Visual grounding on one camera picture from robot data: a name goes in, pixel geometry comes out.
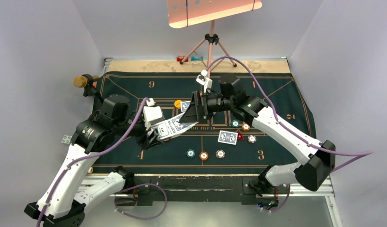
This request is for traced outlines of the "teal clip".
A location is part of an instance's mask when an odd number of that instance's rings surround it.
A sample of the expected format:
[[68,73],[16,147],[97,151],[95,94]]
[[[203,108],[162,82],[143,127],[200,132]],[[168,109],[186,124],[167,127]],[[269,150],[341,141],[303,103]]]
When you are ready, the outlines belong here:
[[202,56],[192,56],[191,61],[203,61],[203,57]]

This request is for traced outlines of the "dark green poker mat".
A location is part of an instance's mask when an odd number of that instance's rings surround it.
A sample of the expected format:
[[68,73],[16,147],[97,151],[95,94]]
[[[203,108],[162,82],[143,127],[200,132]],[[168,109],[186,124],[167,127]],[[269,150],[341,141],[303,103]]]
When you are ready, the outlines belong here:
[[[130,100],[129,111],[135,111],[143,98],[153,98],[161,107],[164,117],[169,119],[181,113],[174,106],[176,100],[189,101],[192,92],[200,90],[192,72],[108,72],[97,83],[102,97],[122,95]],[[287,122],[312,137],[316,136],[313,114],[305,103],[293,76],[289,73],[237,73],[249,96],[268,96],[275,105],[277,114]],[[101,156],[93,165],[95,174],[109,173],[117,166],[136,174],[259,174],[271,165],[296,162],[294,156],[262,131],[251,128],[242,131],[244,140],[236,145],[217,142],[219,131],[237,129],[231,126],[234,116],[230,112],[217,113],[212,119],[198,124],[183,135],[160,146],[142,150],[134,137],[128,137],[110,153]],[[256,136],[253,144],[249,135]],[[188,158],[186,152],[195,151]],[[224,158],[216,158],[215,152],[225,151]],[[205,151],[206,161],[199,158]]]

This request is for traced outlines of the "aluminium frame rail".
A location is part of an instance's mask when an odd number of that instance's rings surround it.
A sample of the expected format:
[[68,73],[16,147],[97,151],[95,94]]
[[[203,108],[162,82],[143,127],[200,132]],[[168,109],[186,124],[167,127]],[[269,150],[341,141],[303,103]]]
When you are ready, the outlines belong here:
[[270,186],[263,175],[134,175],[130,172],[108,176],[84,177],[76,189],[66,193],[58,186],[57,192],[67,199],[84,205],[88,213],[110,196],[130,198],[139,206],[150,206],[153,201],[181,202],[241,202],[257,204],[272,212],[286,202],[281,196],[333,196],[330,179],[313,183],[283,183]]

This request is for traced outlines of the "small grey lego block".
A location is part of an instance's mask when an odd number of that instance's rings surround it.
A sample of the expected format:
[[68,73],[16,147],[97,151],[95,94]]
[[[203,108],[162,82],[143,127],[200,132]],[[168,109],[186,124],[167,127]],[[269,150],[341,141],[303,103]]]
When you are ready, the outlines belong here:
[[70,135],[64,135],[62,140],[61,140],[61,143],[62,144],[70,144],[71,138],[72,138],[72,136],[70,136]]

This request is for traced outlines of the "green blue poker chip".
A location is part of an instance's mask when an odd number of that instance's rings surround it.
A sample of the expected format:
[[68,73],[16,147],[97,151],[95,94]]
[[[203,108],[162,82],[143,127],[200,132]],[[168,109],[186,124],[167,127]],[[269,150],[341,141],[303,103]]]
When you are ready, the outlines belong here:
[[232,120],[231,126],[234,128],[238,128],[240,126],[240,122],[238,120]]
[[193,157],[195,157],[195,151],[194,151],[193,149],[187,150],[186,156],[187,156],[188,158],[193,158]]

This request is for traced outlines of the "white blue chip stack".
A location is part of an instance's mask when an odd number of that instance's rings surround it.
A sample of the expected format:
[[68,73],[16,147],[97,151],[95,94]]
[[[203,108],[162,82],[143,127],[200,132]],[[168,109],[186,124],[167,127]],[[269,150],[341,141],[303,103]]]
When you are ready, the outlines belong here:
[[226,153],[225,153],[224,150],[219,149],[219,150],[217,150],[217,151],[215,152],[215,155],[216,155],[216,158],[221,159],[221,158],[224,158],[224,157],[225,157]]

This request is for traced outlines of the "blue playing card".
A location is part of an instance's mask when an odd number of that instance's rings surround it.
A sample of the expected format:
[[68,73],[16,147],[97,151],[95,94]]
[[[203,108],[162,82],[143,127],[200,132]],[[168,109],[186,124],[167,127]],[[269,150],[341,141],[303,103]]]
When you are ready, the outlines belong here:
[[191,101],[183,101],[180,103],[180,110],[181,112],[185,112],[191,104]]
[[236,145],[237,140],[238,140],[237,132],[230,132],[230,131],[223,131],[223,130],[219,131],[217,142]]

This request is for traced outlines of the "red clip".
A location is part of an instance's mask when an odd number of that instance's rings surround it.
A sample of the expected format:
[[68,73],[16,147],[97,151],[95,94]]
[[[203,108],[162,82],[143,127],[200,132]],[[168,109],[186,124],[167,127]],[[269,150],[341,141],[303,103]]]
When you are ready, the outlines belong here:
[[186,56],[177,56],[176,60],[178,62],[188,62],[188,58]]

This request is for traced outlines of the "pink music stand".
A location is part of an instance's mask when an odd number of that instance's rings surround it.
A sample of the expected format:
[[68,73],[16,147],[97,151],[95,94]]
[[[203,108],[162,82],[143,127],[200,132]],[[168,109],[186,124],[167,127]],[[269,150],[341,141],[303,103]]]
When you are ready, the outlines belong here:
[[199,56],[197,49],[205,42],[208,43],[207,62],[200,61],[205,67],[211,66],[212,51],[214,46],[219,46],[225,56],[230,56],[220,37],[215,33],[217,19],[242,14],[260,9],[263,6],[261,0],[168,0],[167,18],[171,28],[180,29],[209,22],[209,33],[187,54],[188,59],[192,54]]

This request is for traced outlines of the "yellow big blind button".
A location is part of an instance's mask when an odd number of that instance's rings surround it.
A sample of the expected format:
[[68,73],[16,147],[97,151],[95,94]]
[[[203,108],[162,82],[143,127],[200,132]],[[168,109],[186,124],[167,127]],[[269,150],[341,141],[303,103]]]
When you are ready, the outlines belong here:
[[176,100],[176,101],[174,102],[174,106],[175,106],[176,108],[181,108],[181,103],[182,103],[182,100]]

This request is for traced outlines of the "blue playing card deck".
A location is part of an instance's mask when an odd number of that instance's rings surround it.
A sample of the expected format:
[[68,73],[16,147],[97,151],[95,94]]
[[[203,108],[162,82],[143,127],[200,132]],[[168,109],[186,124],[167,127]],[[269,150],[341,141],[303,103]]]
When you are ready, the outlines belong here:
[[180,123],[179,120],[183,115],[184,113],[180,113],[173,118],[152,125],[151,128],[157,133],[157,139],[164,141],[178,137],[198,123],[197,121]]

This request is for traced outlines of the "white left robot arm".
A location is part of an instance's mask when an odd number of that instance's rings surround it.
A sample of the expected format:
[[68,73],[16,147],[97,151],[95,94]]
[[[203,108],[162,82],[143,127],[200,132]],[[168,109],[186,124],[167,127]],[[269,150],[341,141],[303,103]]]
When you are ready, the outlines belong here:
[[151,98],[143,99],[134,115],[125,96],[110,95],[101,107],[77,125],[66,158],[45,194],[27,204],[24,212],[43,227],[78,227],[86,214],[113,193],[129,193],[138,188],[134,173],[115,167],[103,180],[83,191],[83,179],[95,161],[116,149],[129,136],[149,148],[157,143],[155,122],[164,119],[161,108]]

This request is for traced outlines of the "orange poker chip stack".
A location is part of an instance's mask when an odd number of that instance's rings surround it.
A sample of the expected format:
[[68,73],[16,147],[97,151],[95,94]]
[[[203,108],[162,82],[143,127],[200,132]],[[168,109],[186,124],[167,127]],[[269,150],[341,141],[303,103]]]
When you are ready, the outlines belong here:
[[205,151],[202,151],[200,154],[199,154],[199,158],[200,160],[202,161],[206,161],[208,158],[209,158],[209,154]]

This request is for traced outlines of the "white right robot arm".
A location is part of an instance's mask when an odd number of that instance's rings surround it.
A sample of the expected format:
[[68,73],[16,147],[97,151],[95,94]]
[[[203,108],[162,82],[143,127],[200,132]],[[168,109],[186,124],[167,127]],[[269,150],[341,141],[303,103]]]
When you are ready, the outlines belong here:
[[278,116],[270,101],[246,93],[235,75],[219,78],[220,93],[210,88],[192,93],[191,103],[180,118],[181,123],[203,122],[217,112],[230,111],[235,118],[270,136],[295,158],[287,165],[268,166],[254,186],[258,193],[271,192],[283,184],[299,183],[317,191],[335,167],[335,145],[304,134]]

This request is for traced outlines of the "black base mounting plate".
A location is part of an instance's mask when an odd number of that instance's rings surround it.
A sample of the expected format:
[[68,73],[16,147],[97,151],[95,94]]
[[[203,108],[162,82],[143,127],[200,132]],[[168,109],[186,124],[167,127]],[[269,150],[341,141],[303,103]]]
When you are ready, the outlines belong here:
[[136,190],[118,193],[117,197],[137,199],[139,206],[151,206],[155,201],[168,202],[238,202],[257,205],[283,202],[289,193],[287,186],[279,186],[272,193],[258,193],[257,175],[172,175],[136,176],[127,187]]

